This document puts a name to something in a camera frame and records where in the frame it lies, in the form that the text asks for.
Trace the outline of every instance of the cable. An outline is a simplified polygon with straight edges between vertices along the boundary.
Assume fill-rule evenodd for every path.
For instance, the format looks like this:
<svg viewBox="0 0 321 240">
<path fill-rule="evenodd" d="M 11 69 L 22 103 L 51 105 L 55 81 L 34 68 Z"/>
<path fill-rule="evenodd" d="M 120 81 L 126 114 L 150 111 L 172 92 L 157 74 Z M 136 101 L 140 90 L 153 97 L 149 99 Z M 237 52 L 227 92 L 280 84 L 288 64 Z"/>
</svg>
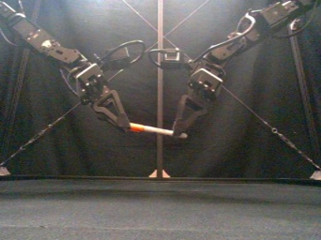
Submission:
<svg viewBox="0 0 321 240">
<path fill-rule="evenodd" d="M 117 48 L 112 49 L 108 52 L 108 55 L 101 59 L 101 61 L 105 62 L 105 60 L 109 59 L 117 51 L 120 51 L 121 49 L 124 49 L 132 45 L 142 45 L 142 52 L 141 52 L 140 56 L 134 60 L 130 61 L 130 64 L 137 63 L 144 58 L 145 51 L 146 51 L 146 44 L 141 40 L 129 41 L 129 42 L 121 44 Z"/>
<path fill-rule="evenodd" d="M 304 25 L 296 32 L 294 32 L 292 34 L 288 34 L 288 35 L 285 35 L 285 36 L 277 36 L 277 35 L 276 35 L 276 36 L 273 36 L 272 38 L 276 38 L 276 39 L 287 39 L 287 38 L 291 38 L 291 37 L 299 35 L 299 34 L 307 29 L 307 27 L 308 27 L 308 26 L 311 25 L 311 23 L 312 23 L 312 20 L 314 20 L 315 15 L 316 15 L 316 8 L 318 8 L 318 1 L 315 2 L 315 5 L 314 5 L 314 9 L 312 9 L 312 14 L 311 14 L 310 20 L 307 21 L 306 25 Z"/>
<path fill-rule="evenodd" d="M 0 34 L 2 34 L 5 40 L 9 42 L 10 45 L 13 45 L 14 47 L 22 47 L 21 45 L 18 45 L 18 44 L 15 44 L 15 43 L 13 43 L 13 42 L 10 41 L 10 39 L 9 39 L 9 37 L 6 36 L 6 33 L 5 33 L 5 31 L 3 31 L 2 28 L 0 28 Z"/>
<path fill-rule="evenodd" d="M 308 157 L 307 153 L 298 148 L 292 140 L 273 127 L 269 122 L 256 113 L 256 111 L 248 106 L 248 104 L 237 97 L 237 95 L 223 85 L 223 88 L 232 95 L 232 97 L 241 103 L 241 105 L 251 111 L 251 113 L 256 116 L 256 118 L 271 128 L 273 134 L 279 136 L 279 138 L 284 141 L 284 143 L 296 150 L 296 152 L 302 155 L 302 157 L 314 165 L 314 167 L 321 171 L 321 167 L 315 163 L 315 161 Z"/>
<path fill-rule="evenodd" d="M 69 73 L 69 77 L 66 77 L 65 71 L 63 71 L 63 69 L 61 69 L 61 74 L 62 74 L 62 77 L 63 77 L 63 79 L 65 79 L 65 81 L 66 81 L 66 84 L 67 84 L 69 89 L 70 89 L 71 92 L 78 96 L 78 93 L 77 93 L 77 91 L 73 89 L 71 84 L 70 84 L 71 73 Z"/>
<path fill-rule="evenodd" d="M 76 106 L 74 106 L 51 124 L 49 124 L 47 127 L 46 127 L 42 131 L 39 131 L 39 132 L 35 134 L 35 136 L 29 140 L 29 142 L 27 142 L 26 144 L 23 144 L 23 145 L 19 147 L 18 151 L 7 158 L 7 160 L 2 162 L 0 167 L 6 167 L 6 165 L 7 165 L 9 162 L 17 157 L 17 155 L 18 155 L 21 152 L 23 152 L 25 150 L 27 150 L 29 145 L 31 145 L 33 143 L 35 143 L 37 140 L 46 135 L 47 131 L 51 130 L 51 129 L 55 127 L 55 125 L 57 125 L 63 119 L 66 119 L 66 116 L 71 113 L 71 111 L 73 111 L 80 105 L 81 105 L 81 102 L 77 103 Z"/>
<path fill-rule="evenodd" d="M 221 48 L 221 47 L 232 44 L 235 41 L 237 41 L 240 38 L 243 38 L 251 32 L 251 30 L 253 29 L 253 27 L 256 25 L 256 19 L 253 18 L 253 16 L 249 13 L 247 14 L 247 16 L 244 18 L 248 18 L 251 20 L 251 27 L 248 28 L 248 30 L 243 34 L 240 34 L 237 37 L 235 37 L 235 38 L 232 38 L 232 39 L 219 43 L 217 45 L 209 47 L 201 53 L 201 55 L 193 60 L 193 62 L 199 62 L 211 51 L 213 51 L 215 49 Z"/>
</svg>

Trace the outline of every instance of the black cable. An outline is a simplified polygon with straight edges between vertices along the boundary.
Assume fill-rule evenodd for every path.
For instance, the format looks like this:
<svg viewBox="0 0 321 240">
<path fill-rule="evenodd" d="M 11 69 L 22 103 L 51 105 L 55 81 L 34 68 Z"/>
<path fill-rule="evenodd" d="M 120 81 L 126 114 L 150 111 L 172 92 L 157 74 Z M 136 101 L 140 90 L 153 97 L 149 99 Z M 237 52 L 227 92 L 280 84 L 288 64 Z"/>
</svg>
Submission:
<svg viewBox="0 0 321 240">
<path fill-rule="evenodd" d="M 61 69 L 61 74 L 62 74 L 62 77 L 63 77 L 63 79 L 65 79 L 65 81 L 66 81 L 66 84 L 67 84 L 67 87 L 69 87 L 70 91 L 78 96 L 78 93 L 77 93 L 77 91 L 73 89 L 71 84 L 70 84 L 71 74 L 69 74 L 69 77 L 66 77 L 66 74 L 65 74 L 65 72 L 63 72 L 63 69 Z"/>
<path fill-rule="evenodd" d="M 251 30 L 253 29 L 255 25 L 256 25 L 256 19 L 253 18 L 253 16 L 248 13 L 247 16 L 244 18 L 248 18 L 251 20 L 251 27 L 248 28 L 248 30 L 240 34 L 237 37 L 219 43 L 217 45 L 209 47 L 203 53 L 201 55 L 193 60 L 193 62 L 199 62 L 204 56 L 213 50 L 216 50 L 217 48 L 221 48 L 229 44 L 232 44 L 233 42 L 236 42 L 240 38 L 243 38 L 249 32 Z"/>
<path fill-rule="evenodd" d="M 141 52 L 141 54 L 138 55 L 138 57 L 134 60 L 130 61 L 130 64 L 137 63 L 144 58 L 145 51 L 146 51 L 146 44 L 141 40 L 129 41 L 129 42 L 121 44 L 117 48 L 112 49 L 108 52 L 108 55 L 101 59 L 101 61 L 105 62 L 105 60 L 109 59 L 117 51 L 120 51 L 121 49 L 124 49 L 124 48 L 126 48 L 129 46 L 133 46 L 133 45 L 142 45 L 142 52 Z"/>
<path fill-rule="evenodd" d="M 312 14 L 311 14 L 311 18 L 310 20 L 307 21 L 306 25 L 296 31 L 294 32 L 292 34 L 288 34 L 285 36 L 273 36 L 272 38 L 276 38 L 276 39 L 287 39 L 287 38 L 291 38 L 296 35 L 299 35 L 300 33 L 303 33 L 303 31 L 307 29 L 307 27 L 311 25 L 312 23 L 312 20 L 315 18 L 315 15 L 316 15 L 316 8 L 318 8 L 318 1 L 315 2 L 315 5 L 314 5 L 314 9 L 312 9 Z"/>
<path fill-rule="evenodd" d="M 3 38 L 5 38 L 5 40 L 9 42 L 9 44 L 10 44 L 11 46 L 14 46 L 14 47 L 22 47 L 21 45 L 18 45 L 18 44 L 15 44 L 15 43 L 13 43 L 13 42 L 10 41 L 10 39 L 9 39 L 9 37 L 6 36 L 6 33 L 5 33 L 5 31 L 3 31 L 2 28 L 0 28 L 0 34 L 2 34 Z"/>
</svg>

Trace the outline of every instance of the metal base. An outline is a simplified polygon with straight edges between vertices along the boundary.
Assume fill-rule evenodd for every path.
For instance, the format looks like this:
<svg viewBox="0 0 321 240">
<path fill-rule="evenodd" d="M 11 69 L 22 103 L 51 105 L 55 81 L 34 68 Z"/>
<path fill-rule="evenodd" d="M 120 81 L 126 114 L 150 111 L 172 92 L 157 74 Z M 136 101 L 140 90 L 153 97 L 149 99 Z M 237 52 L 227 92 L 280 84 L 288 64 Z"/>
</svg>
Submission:
<svg viewBox="0 0 321 240">
<path fill-rule="evenodd" d="M 9 176 L 11 175 L 9 169 L 6 167 L 0 167 L 0 176 Z"/>
<path fill-rule="evenodd" d="M 314 173 L 314 175 L 311 176 L 311 179 L 321 180 L 321 171 L 316 171 L 316 172 Z"/>
</svg>

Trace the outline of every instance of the wire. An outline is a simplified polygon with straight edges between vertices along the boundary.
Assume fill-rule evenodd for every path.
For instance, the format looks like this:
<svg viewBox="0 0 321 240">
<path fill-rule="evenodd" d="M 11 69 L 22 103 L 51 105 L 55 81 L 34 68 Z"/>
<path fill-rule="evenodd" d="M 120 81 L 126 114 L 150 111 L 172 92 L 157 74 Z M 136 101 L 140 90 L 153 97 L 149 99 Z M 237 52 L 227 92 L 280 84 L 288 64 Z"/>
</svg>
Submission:
<svg viewBox="0 0 321 240">
<path fill-rule="evenodd" d="M 134 60 L 130 61 L 130 64 L 137 63 L 144 58 L 145 51 L 146 51 L 146 44 L 141 40 L 129 41 L 129 42 L 121 44 L 117 48 L 114 48 L 109 51 L 108 55 L 101 59 L 101 61 L 105 62 L 105 60 L 109 59 L 117 51 L 120 51 L 121 49 L 124 49 L 132 45 L 142 45 L 142 52 L 141 52 L 140 56 Z"/>
<path fill-rule="evenodd" d="M 29 140 L 29 142 L 27 142 L 26 144 L 23 144 L 23 145 L 19 147 L 18 151 L 7 158 L 7 160 L 0 163 L 0 167 L 6 167 L 6 165 L 7 165 L 7 164 L 10 163 L 10 161 L 17 157 L 17 155 L 21 154 L 23 151 L 27 150 L 27 147 L 29 147 L 33 143 L 35 143 L 35 142 L 39 140 L 39 138 L 42 138 L 42 137 L 46 135 L 47 131 L 51 130 L 51 129 L 55 127 L 55 125 L 57 125 L 62 120 L 66 119 L 67 115 L 71 113 L 71 111 L 73 111 L 80 105 L 81 105 L 81 102 L 77 103 L 77 104 L 74 105 L 74 107 L 73 107 L 51 124 L 49 124 L 47 127 L 46 127 L 42 131 L 39 131 L 39 132 L 35 134 L 35 136 Z"/>
<path fill-rule="evenodd" d="M 311 18 L 310 20 L 307 21 L 306 25 L 296 31 L 294 32 L 292 34 L 288 34 L 285 36 L 273 36 L 272 38 L 276 38 L 276 39 L 287 39 L 287 38 L 291 38 L 296 35 L 299 35 L 300 33 L 303 33 L 303 31 L 307 29 L 307 27 L 311 25 L 312 23 L 312 20 L 315 18 L 315 15 L 316 15 L 316 8 L 318 8 L 318 1 L 315 2 L 315 5 L 314 5 L 314 9 L 312 9 L 312 14 L 311 14 Z"/>
<path fill-rule="evenodd" d="M 9 39 L 9 37 L 6 36 L 6 33 L 5 33 L 5 31 L 3 31 L 2 28 L 0 28 L 0 34 L 2 34 L 5 40 L 9 42 L 10 45 L 13 45 L 14 47 L 22 47 L 21 45 L 18 45 L 18 44 L 15 44 L 15 43 L 13 43 L 13 42 L 10 41 L 10 39 Z"/>
<path fill-rule="evenodd" d="M 78 96 L 78 93 L 77 93 L 77 91 L 73 89 L 71 84 L 70 84 L 71 73 L 70 73 L 69 76 L 66 77 L 65 71 L 63 71 L 63 69 L 61 69 L 61 74 L 62 74 L 62 77 L 63 77 L 63 79 L 65 79 L 65 81 L 66 81 L 66 84 L 67 84 L 69 89 L 70 89 L 71 92 Z"/>
<path fill-rule="evenodd" d="M 219 43 L 217 45 L 209 47 L 203 52 L 203 54 L 193 60 L 193 62 L 199 62 L 211 51 L 232 44 L 233 42 L 236 42 L 240 38 L 243 38 L 251 32 L 251 30 L 253 29 L 253 27 L 256 25 L 256 19 L 253 18 L 253 16 L 249 13 L 247 14 L 247 16 L 244 18 L 248 18 L 251 20 L 251 27 L 248 28 L 248 30 L 243 34 L 240 34 L 237 37 L 235 37 L 235 38 Z"/>
</svg>

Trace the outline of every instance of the diagonal wire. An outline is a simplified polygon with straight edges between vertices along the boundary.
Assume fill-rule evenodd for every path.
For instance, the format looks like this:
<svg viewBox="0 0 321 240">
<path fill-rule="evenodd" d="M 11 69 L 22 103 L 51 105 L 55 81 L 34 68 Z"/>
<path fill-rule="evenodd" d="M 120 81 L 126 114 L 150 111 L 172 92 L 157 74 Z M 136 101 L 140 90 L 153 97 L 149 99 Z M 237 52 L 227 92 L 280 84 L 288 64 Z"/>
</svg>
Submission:
<svg viewBox="0 0 321 240">
<path fill-rule="evenodd" d="M 187 20 L 195 15 L 195 13 L 209 3 L 211 0 L 208 0 L 192 13 L 191 15 L 177 24 L 173 29 L 169 31 L 169 33 L 164 36 L 166 41 L 173 45 L 173 47 L 177 48 L 176 44 L 169 40 L 168 35 L 172 34 L 176 29 L 187 22 Z M 128 0 L 124 0 L 124 3 L 129 6 L 129 8 L 134 11 L 134 13 L 140 16 L 140 18 L 146 22 L 146 24 L 153 28 L 156 32 L 158 32 L 157 28 L 153 26 L 153 24 L 149 22 L 149 20 L 145 18 L 145 16 L 138 12 L 138 10 L 133 7 L 133 5 L 128 2 Z M 157 42 L 150 45 L 150 47 L 146 49 L 145 53 L 157 45 Z M 121 69 L 109 79 L 108 82 L 110 82 L 121 73 L 124 72 L 124 69 Z"/>
<path fill-rule="evenodd" d="M 211 0 L 205 1 L 205 3 L 203 5 L 200 5 L 200 7 L 191 13 L 191 15 L 181 21 L 180 24 L 177 24 L 173 29 L 169 31 L 169 33 L 165 35 L 165 37 L 172 34 L 176 29 L 187 22 L 187 20 L 195 15 L 195 13 L 197 13 L 197 11 L 209 3 Z"/>
</svg>

